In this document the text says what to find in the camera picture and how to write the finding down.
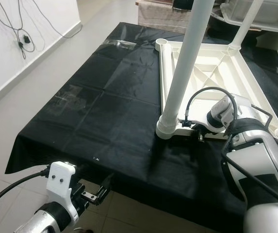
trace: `black plastic sheet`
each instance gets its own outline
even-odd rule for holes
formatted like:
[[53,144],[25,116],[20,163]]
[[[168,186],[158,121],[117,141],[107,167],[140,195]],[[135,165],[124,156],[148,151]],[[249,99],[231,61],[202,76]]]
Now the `black plastic sheet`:
[[[183,35],[120,23],[19,133],[6,173],[54,161],[88,164],[86,180],[99,183],[114,172],[113,189],[121,194],[221,232],[240,232],[245,204],[229,193],[222,174],[224,141],[155,136],[158,38],[182,41]],[[278,116],[277,53],[243,48],[242,54]]]

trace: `white bracket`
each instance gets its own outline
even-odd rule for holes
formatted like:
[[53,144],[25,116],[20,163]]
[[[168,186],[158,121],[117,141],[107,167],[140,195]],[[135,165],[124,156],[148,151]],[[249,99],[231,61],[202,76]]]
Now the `white bracket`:
[[54,162],[51,164],[50,173],[47,181],[48,201],[55,201],[61,204],[71,217],[73,226],[79,219],[74,208],[70,195],[72,188],[69,188],[71,176],[75,173],[75,166],[69,163]]

